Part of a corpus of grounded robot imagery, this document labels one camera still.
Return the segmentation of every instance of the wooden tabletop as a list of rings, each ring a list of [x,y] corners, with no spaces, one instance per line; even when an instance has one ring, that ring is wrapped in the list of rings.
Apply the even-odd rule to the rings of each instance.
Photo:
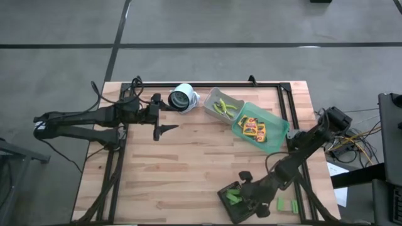
[[[300,129],[309,130],[316,121],[307,83],[290,83]],[[105,83],[104,96],[117,100],[120,86],[121,82]],[[145,88],[141,98],[150,99],[158,92],[167,102],[170,90]],[[160,141],[153,141],[153,126],[129,126],[115,223],[231,223],[217,191],[239,180],[237,174],[243,170],[250,171],[255,179],[266,175],[266,153],[235,136],[229,125],[204,112],[203,102],[210,88],[195,90],[200,95],[198,107],[186,114],[160,113],[160,124],[180,125],[164,133]],[[275,88],[222,88],[221,91],[281,117]],[[286,92],[284,95],[290,118]],[[107,105],[105,102],[100,104],[101,107]],[[100,148],[100,144],[91,143],[88,154]],[[285,143],[281,151],[287,151]],[[281,154],[272,156],[268,166],[282,157]],[[73,220],[81,217],[98,196],[106,159],[107,151],[102,151],[86,162]],[[339,218],[324,153],[316,151],[307,164],[314,192],[332,215]],[[298,214],[291,212],[290,202],[296,199],[294,186],[279,191],[276,196],[285,200],[285,211],[277,211],[275,198],[269,217],[257,218],[253,215],[243,223],[300,222]],[[309,216],[305,193],[303,199]]]

